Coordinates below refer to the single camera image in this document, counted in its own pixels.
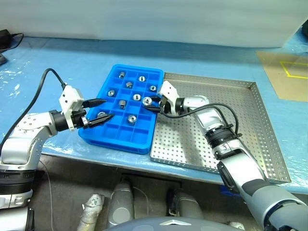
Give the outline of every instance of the plastic sheet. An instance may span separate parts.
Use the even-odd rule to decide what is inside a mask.
[[[266,50],[303,54],[302,46],[307,43],[294,38],[290,41],[284,48]],[[254,49],[169,42],[26,37],[17,49],[6,51],[3,55],[9,61],[0,66],[2,136],[27,107],[41,74],[48,67],[54,68],[65,82],[80,89],[85,99],[96,96],[116,63],[159,68],[172,73],[255,81],[291,176],[292,183],[284,187],[291,192],[308,193],[308,104],[277,98]],[[49,74],[31,112],[60,110],[58,98],[61,92],[61,86]],[[155,163],[150,161],[149,154],[138,155],[86,144],[77,131],[58,133],[47,140],[43,152],[222,184],[218,174]]]

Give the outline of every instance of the black cable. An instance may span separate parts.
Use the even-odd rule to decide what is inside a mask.
[[[182,118],[182,117],[185,117],[185,116],[189,116],[189,115],[191,115],[191,114],[193,114],[193,113],[202,111],[202,110],[207,109],[207,108],[215,108],[215,109],[220,113],[220,116],[221,116],[222,120],[225,122],[225,124],[228,125],[228,122],[227,122],[227,120],[226,120],[224,114],[222,113],[222,111],[221,111],[219,108],[215,107],[215,106],[217,106],[217,105],[218,105],[218,106],[224,106],[224,107],[228,108],[228,109],[231,111],[231,113],[233,114],[234,119],[235,119],[235,134],[237,134],[237,132],[238,132],[238,130],[239,130],[239,120],[238,120],[238,118],[237,118],[237,115],[236,115],[235,111],[234,111],[230,106],[228,106],[228,105],[226,105],[226,104],[224,104],[224,103],[209,103],[209,104],[207,104],[207,105],[204,105],[204,106],[201,106],[201,107],[197,107],[196,109],[194,109],[194,110],[192,110],[192,111],[190,111],[190,112],[187,112],[187,113],[185,113],[185,114],[173,115],[173,116],[172,116],[172,115],[167,115],[167,114],[163,111],[163,109],[162,109],[162,110],[161,110],[161,114],[163,114],[164,116],[166,116],[166,117],[168,117],[168,118],[176,119],[176,118]]]
[[[40,79],[40,82],[39,82],[39,85],[38,85],[38,89],[37,89],[37,92],[35,93],[31,103],[29,104],[29,106],[25,109],[25,111],[18,117],[18,119],[15,121],[15,123],[10,127],[10,129],[8,130],[8,132],[5,134],[2,142],[1,142],[1,146],[0,146],[0,155],[1,155],[1,151],[2,151],[2,147],[5,143],[5,141],[8,139],[8,137],[10,136],[11,132],[14,130],[14,128],[16,127],[16,125],[22,120],[22,118],[24,118],[24,116],[28,113],[28,111],[31,109],[31,107],[34,105],[34,103],[36,102],[36,100],[38,99],[39,97],[39,94],[40,94],[40,91],[42,90],[42,87],[43,87],[43,84],[44,84],[44,81],[45,81],[45,78],[46,78],[46,75],[48,74],[48,72],[52,71],[54,73],[54,75],[58,78],[58,80],[60,81],[61,83],[61,87],[62,89],[64,90],[66,84],[63,82],[63,80],[60,78],[60,76],[58,75],[58,73],[56,73],[55,70],[51,69],[51,68],[48,68],[44,71],[41,79]]]
[[[12,37],[14,37],[14,36],[16,36],[16,35],[21,35],[21,38],[20,38],[19,42],[18,42],[15,46],[13,46],[13,47],[10,47],[10,48],[6,48],[6,49],[2,49],[2,50],[0,50],[0,52],[4,52],[4,51],[11,50],[11,49],[15,49],[16,47],[18,47],[18,46],[19,46],[19,44],[21,43],[21,41],[22,41],[22,40],[23,40],[23,38],[24,38],[24,34],[23,34],[23,33],[12,34]]]

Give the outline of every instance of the stainless steel tray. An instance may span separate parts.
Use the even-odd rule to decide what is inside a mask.
[[[165,73],[180,97],[204,95],[212,103],[231,106],[239,118],[241,139],[273,183],[291,182],[282,152],[255,82]],[[232,114],[221,107],[228,122]],[[218,173],[210,146],[195,119],[169,119],[158,115],[151,160]]]

